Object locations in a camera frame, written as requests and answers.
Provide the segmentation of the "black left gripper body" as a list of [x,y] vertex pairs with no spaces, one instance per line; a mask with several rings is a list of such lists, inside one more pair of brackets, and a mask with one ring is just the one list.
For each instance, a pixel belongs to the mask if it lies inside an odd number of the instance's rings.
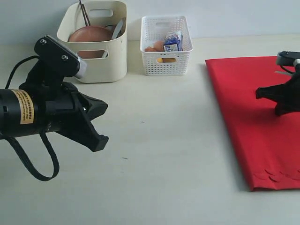
[[67,138],[91,133],[88,96],[68,82],[59,85],[26,82],[14,90],[17,100],[14,137],[57,132]]

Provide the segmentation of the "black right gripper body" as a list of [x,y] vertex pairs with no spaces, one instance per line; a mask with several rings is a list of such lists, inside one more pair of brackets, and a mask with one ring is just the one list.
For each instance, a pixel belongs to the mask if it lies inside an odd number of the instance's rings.
[[277,116],[288,113],[300,112],[300,68],[295,68],[295,73],[286,83],[279,84],[276,93],[280,96],[275,107]]

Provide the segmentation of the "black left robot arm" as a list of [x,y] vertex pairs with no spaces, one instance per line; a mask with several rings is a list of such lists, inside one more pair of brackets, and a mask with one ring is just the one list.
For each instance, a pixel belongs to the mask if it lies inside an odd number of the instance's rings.
[[0,91],[0,133],[23,137],[55,132],[92,152],[103,150],[109,137],[100,135],[92,120],[102,116],[108,104],[86,96],[69,82],[56,90],[45,85]]

